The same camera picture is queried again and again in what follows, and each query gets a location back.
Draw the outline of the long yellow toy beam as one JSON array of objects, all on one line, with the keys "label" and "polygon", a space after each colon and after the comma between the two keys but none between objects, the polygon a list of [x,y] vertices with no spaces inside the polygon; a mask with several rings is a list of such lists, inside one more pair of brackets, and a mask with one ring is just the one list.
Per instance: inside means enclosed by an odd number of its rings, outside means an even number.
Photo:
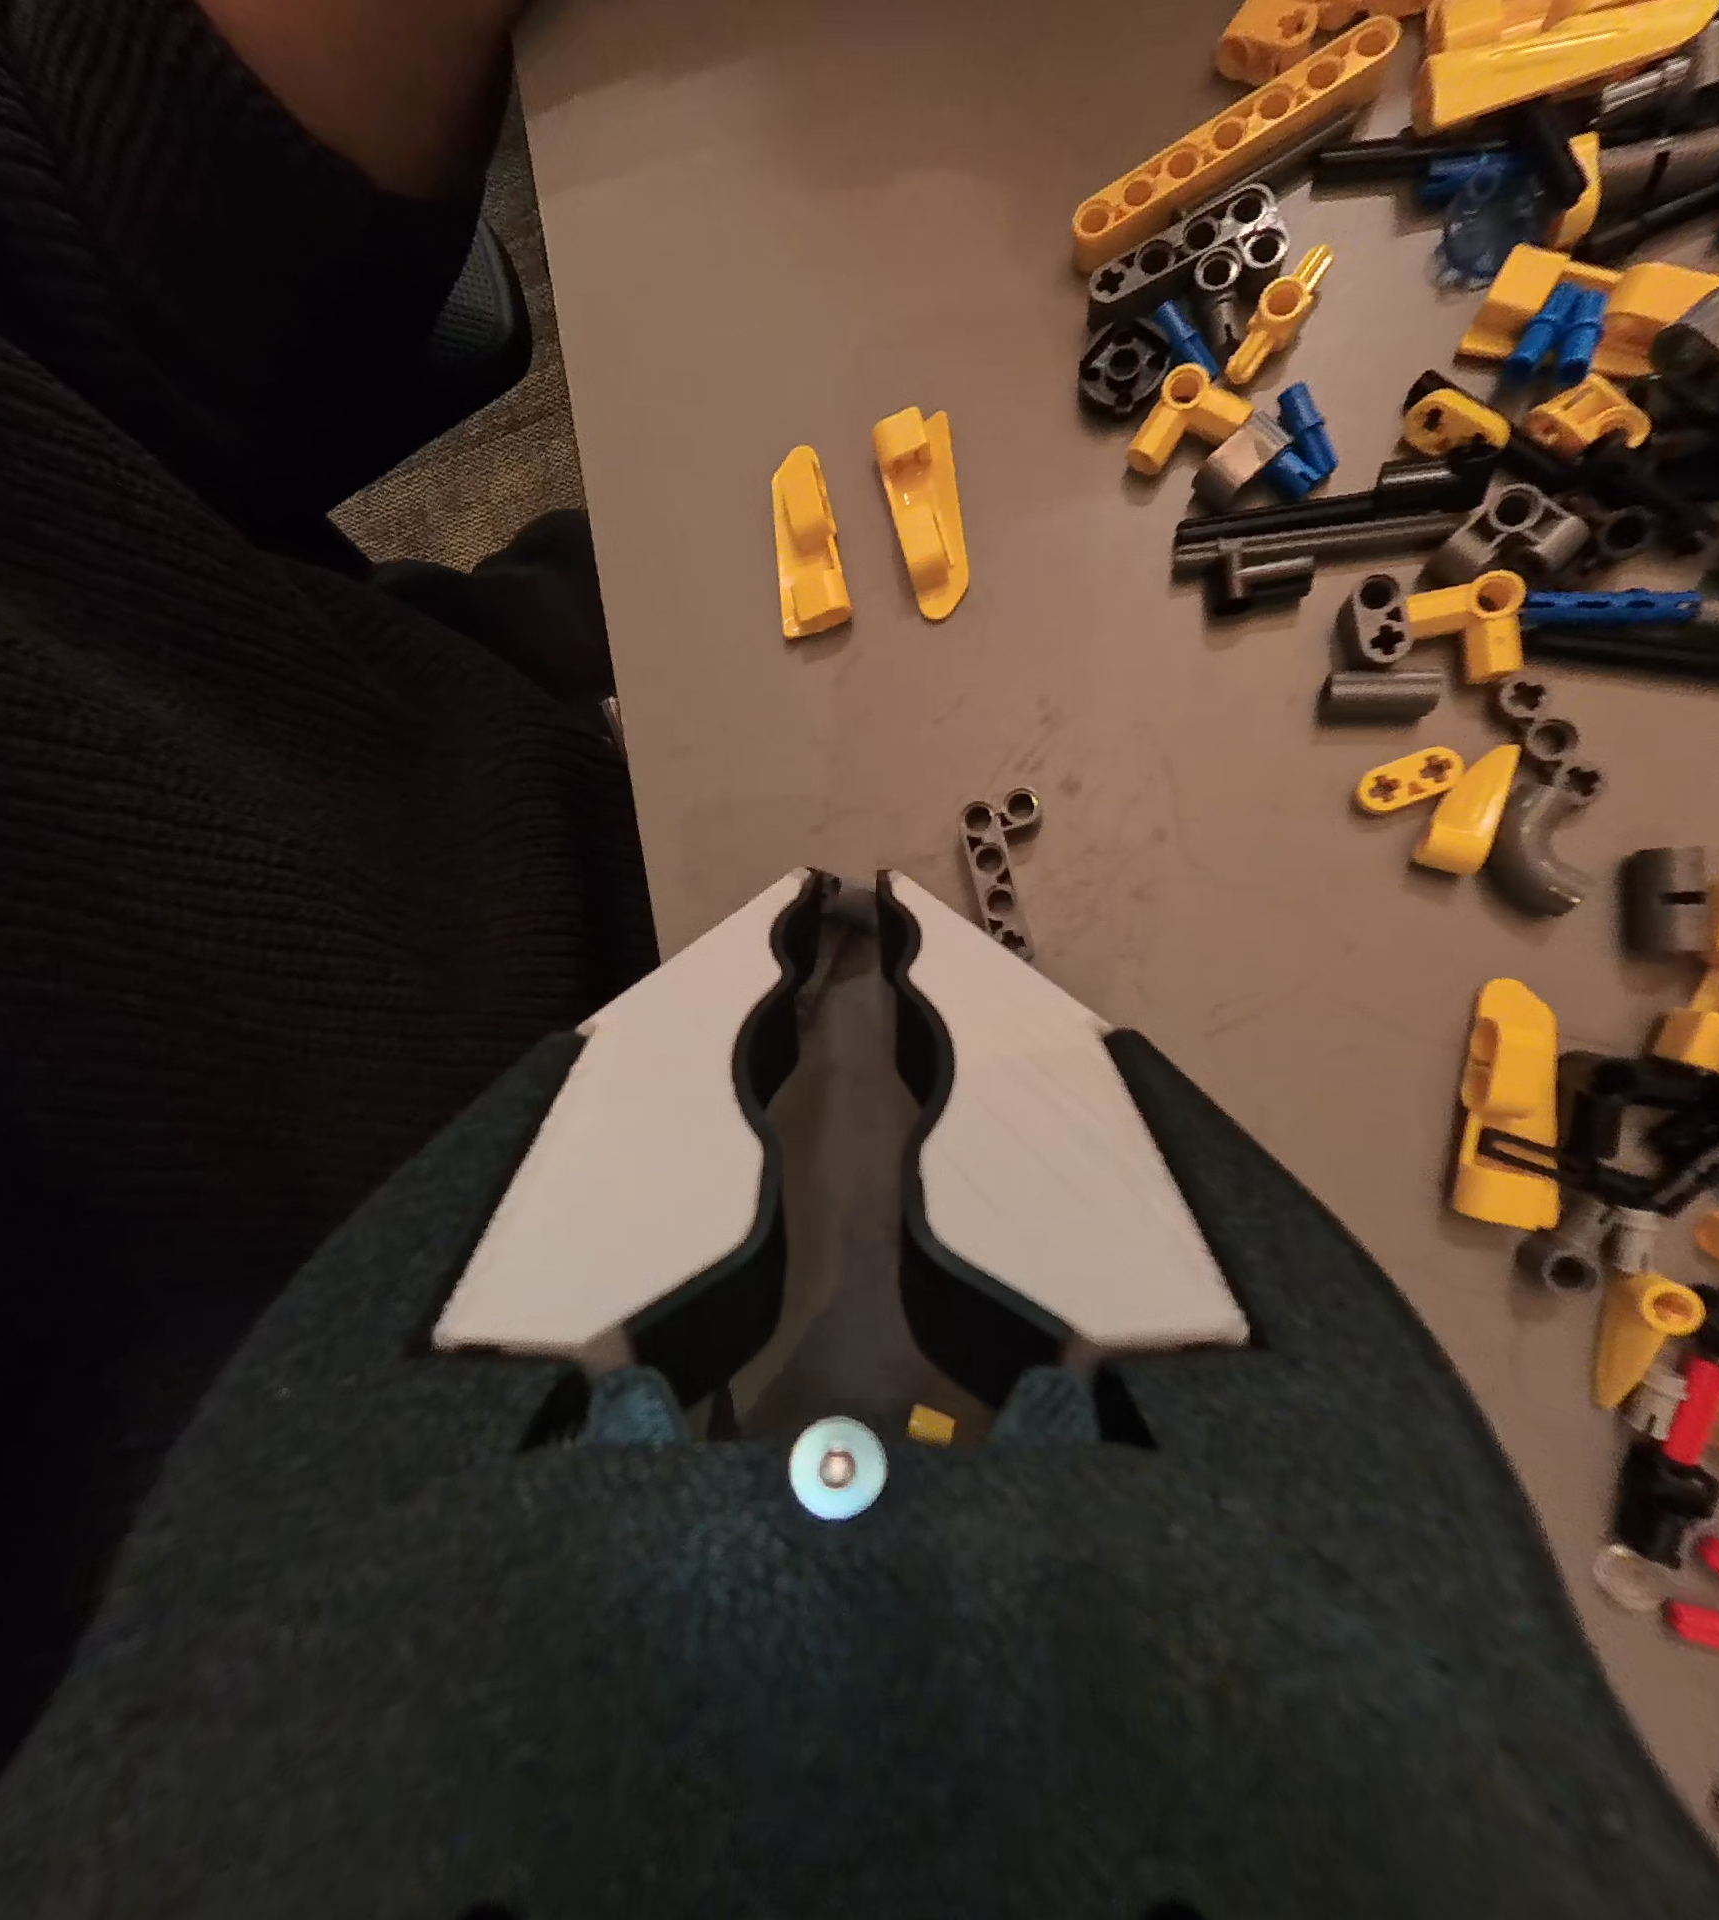
[{"label": "long yellow toy beam", "polygon": [[1291,144],[1370,105],[1383,89],[1400,39],[1400,21],[1370,15],[1144,157],[1122,177],[1094,188],[1068,223],[1071,267],[1078,271],[1099,269],[1218,188],[1255,177]]}]

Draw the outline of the grey angled toy beam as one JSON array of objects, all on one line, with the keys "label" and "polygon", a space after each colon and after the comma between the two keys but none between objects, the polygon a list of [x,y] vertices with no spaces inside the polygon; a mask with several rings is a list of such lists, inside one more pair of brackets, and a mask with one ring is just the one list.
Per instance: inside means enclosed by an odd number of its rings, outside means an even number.
[{"label": "grey angled toy beam", "polygon": [[1038,959],[1030,925],[1013,876],[1013,846],[1039,827],[1043,803],[1033,787],[1010,787],[998,803],[959,807],[959,857],[982,931],[1022,964]]}]

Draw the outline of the pile of toy building pieces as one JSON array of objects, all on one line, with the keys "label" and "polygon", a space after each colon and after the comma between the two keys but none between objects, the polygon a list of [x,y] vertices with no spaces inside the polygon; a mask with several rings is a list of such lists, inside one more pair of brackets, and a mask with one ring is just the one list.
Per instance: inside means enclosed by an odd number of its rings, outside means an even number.
[{"label": "pile of toy building pieces", "polygon": [[[1608,776],[1545,667],[1719,691],[1719,2],[1240,2],[1212,48],[1234,98],[1207,117],[1370,15],[1403,25],[1379,98],[1253,181],[1437,213],[1434,283],[1480,293],[1453,360],[1490,393],[1424,370],[1400,458],[1331,492],[1310,383],[1258,396],[1330,243],[1288,246],[1253,302],[1085,332],[1078,393],[1135,428],[1135,482],[1201,453],[1169,569],[1212,618],[1297,611],[1323,561],[1420,564],[1351,584],[1314,717],[1416,729],[1455,660],[1500,741],[1374,766],[1351,804],[1416,804],[1416,869],[1550,923],[1596,892],[1561,840]],[[1688,972],[1684,1001],[1601,1054],[1523,984],[1476,989],[1447,1206],[1515,1231],[1523,1282],[1596,1299],[1593,1403],[1631,1445],[1593,1575],[1719,1654],[1719,857],[1625,855],[1616,925]]]}]

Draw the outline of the yellow toy fairing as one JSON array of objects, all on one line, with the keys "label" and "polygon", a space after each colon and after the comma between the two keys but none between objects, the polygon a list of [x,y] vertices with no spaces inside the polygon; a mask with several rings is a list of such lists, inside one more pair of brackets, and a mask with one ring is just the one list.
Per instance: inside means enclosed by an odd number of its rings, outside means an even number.
[{"label": "yellow toy fairing", "polygon": [[943,621],[970,581],[947,415],[903,408],[873,423],[871,453],[917,611]]},{"label": "yellow toy fairing", "polygon": [[851,621],[851,594],[836,545],[836,518],[823,458],[796,445],[771,478],[777,531],[778,631],[787,641],[830,634]]}]

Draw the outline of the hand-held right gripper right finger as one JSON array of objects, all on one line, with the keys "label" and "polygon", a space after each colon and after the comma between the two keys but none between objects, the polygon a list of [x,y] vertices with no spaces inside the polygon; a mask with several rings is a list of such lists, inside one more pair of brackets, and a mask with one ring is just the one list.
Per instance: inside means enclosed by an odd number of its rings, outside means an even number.
[{"label": "hand-held right gripper right finger", "polygon": [[1245,1345],[1238,1303],[1116,1064],[1125,1032],[903,873],[876,873],[900,1166],[900,1303],[982,1403],[1038,1368],[1091,1373]]}]

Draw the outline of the person's black sweater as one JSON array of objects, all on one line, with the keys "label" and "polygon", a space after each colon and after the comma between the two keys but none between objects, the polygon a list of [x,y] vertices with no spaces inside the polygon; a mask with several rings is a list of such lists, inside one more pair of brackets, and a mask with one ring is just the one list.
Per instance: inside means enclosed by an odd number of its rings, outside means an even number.
[{"label": "person's black sweater", "polygon": [[331,524],[531,2],[0,2],[0,1770],[316,1246],[654,959],[585,515]]}]

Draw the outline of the dark grey toy beam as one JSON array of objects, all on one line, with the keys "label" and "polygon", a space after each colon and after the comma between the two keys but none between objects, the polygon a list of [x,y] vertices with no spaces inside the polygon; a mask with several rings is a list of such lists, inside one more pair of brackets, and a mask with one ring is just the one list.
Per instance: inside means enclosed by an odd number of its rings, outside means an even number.
[{"label": "dark grey toy beam", "polygon": [[1091,269],[1085,332],[1187,294],[1253,302],[1283,271],[1288,246],[1277,193],[1245,181]]}]

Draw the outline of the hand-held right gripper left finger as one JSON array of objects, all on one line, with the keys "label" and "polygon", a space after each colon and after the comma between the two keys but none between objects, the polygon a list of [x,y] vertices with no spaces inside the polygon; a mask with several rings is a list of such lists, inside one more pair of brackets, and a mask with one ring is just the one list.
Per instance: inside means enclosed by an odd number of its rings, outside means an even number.
[{"label": "hand-held right gripper left finger", "polygon": [[787,872],[576,1028],[436,1320],[439,1353],[728,1382],[777,1333],[781,1163],[820,873]]}]

